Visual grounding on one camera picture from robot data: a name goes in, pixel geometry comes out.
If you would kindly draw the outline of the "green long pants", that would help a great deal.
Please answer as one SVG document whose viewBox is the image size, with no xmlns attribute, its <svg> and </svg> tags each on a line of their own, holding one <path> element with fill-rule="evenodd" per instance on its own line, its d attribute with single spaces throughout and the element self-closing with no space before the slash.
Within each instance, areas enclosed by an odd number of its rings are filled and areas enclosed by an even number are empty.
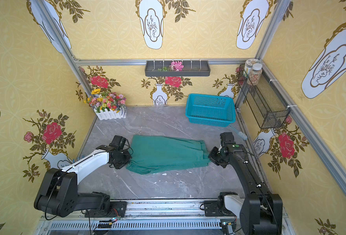
<svg viewBox="0 0 346 235">
<path fill-rule="evenodd" d="M 135 135 L 131 148 L 127 170 L 142 175 L 206 167 L 210 162 L 202 140 Z"/>
</svg>

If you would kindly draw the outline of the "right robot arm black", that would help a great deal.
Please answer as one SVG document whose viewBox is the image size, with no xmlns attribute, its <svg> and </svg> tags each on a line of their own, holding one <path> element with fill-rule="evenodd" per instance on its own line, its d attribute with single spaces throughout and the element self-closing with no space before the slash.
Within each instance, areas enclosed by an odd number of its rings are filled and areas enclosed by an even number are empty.
<svg viewBox="0 0 346 235">
<path fill-rule="evenodd" d="M 245 235 L 280 235 L 283 202 L 261 181 L 251 165 L 243 145 L 225 144 L 214 147 L 209 159 L 225 168 L 231 165 L 238 175 L 245 198 L 239 202 L 234 192 L 220 193 L 217 201 L 204 201 L 205 216 L 236 216 Z"/>
</svg>

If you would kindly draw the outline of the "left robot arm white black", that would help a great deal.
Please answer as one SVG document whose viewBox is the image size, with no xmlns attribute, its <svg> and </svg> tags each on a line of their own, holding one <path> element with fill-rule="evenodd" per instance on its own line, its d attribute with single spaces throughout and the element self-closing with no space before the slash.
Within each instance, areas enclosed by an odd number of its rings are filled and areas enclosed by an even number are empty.
<svg viewBox="0 0 346 235">
<path fill-rule="evenodd" d="M 92 217 L 124 217 L 127 203 L 112 202 L 105 193 L 79 193 L 78 185 L 92 172 L 104 165 L 121 169 L 132 159 L 127 149 L 100 146 L 81 160 L 62 169 L 51 168 L 45 173 L 34 201 L 34 208 L 58 217 L 75 211 L 88 211 Z"/>
</svg>

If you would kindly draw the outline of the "teal plastic basket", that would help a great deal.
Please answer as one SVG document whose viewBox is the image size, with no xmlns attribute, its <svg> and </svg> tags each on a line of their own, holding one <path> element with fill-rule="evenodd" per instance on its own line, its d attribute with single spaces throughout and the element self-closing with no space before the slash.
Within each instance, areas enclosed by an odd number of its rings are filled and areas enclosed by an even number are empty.
<svg viewBox="0 0 346 235">
<path fill-rule="evenodd" d="M 232 98 L 223 96 L 188 95 L 185 115 L 190 123 L 227 127 L 236 121 Z"/>
</svg>

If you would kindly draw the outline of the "flower box white fence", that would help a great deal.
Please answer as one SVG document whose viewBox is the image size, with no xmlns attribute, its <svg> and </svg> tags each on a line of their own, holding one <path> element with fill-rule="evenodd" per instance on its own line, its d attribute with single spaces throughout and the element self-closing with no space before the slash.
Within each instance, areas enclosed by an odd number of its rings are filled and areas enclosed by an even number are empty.
<svg viewBox="0 0 346 235">
<path fill-rule="evenodd" d="M 126 97 L 100 88 L 91 91 L 92 97 L 86 97 L 84 103 L 88 104 L 99 120 L 112 120 L 125 118 L 127 115 Z"/>
</svg>

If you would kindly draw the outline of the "jar with colourful beads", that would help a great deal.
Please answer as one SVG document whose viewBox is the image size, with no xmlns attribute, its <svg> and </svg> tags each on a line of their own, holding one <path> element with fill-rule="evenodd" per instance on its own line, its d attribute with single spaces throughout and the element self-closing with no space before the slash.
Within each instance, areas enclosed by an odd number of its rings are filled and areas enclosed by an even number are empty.
<svg viewBox="0 0 346 235">
<path fill-rule="evenodd" d="M 262 68 L 263 68 L 263 65 L 260 63 L 253 64 L 252 69 L 250 70 L 248 74 L 248 80 L 247 80 L 248 85 L 255 86 L 258 84 L 263 72 Z"/>
</svg>

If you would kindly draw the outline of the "jar with yellow label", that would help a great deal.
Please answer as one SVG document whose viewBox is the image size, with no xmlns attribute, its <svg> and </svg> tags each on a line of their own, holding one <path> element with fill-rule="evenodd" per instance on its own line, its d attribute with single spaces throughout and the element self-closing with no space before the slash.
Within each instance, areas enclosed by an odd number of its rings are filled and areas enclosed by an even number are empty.
<svg viewBox="0 0 346 235">
<path fill-rule="evenodd" d="M 255 58 L 247 59 L 244 64 L 243 76 L 249 76 L 249 72 L 252 69 L 252 66 L 256 63 L 260 63 L 261 61 Z"/>
</svg>

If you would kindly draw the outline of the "pink artificial flower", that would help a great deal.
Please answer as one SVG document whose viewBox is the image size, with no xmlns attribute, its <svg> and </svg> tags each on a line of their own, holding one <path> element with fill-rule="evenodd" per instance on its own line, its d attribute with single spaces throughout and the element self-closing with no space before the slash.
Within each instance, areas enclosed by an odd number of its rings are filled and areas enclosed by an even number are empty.
<svg viewBox="0 0 346 235">
<path fill-rule="evenodd" d="M 170 64 L 171 71 L 182 71 L 183 68 L 184 68 L 184 65 L 182 61 L 173 61 Z"/>
</svg>

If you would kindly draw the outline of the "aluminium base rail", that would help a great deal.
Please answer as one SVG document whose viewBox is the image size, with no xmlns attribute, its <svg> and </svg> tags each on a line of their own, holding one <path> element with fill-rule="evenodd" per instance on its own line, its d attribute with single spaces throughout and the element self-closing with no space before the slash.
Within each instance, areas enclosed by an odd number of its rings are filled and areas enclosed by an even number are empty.
<svg viewBox="0 0 346 235">
<path fill-rule="evenodd" d="M 219 212 L 206 216 L 205 199 L 120 199 L 112 200 L 116 211 L 108 217 L 88 215 L 75 211 L 67 217 L 46 220 L 44 216 L 36 227 L 35 235 L 49 235 L 53 231 L 76 231 L 86 235 L 97 231 L 131 230 L 220 230 L 241 235 L 240 219 Z"/>
</svg>

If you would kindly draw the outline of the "dark grey wall shelf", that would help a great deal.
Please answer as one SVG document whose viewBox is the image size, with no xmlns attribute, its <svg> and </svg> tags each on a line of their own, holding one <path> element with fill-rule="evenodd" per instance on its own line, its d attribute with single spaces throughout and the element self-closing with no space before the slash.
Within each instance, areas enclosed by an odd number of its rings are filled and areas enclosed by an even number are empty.
<svg viewBox="0 0 346 235">
<path fill-rule="evenodd" d="M 149 60 L 145 65 L 148 77 L 196 77 L 209 76 L 211 72 L 208 60 Z"/>
</svg>

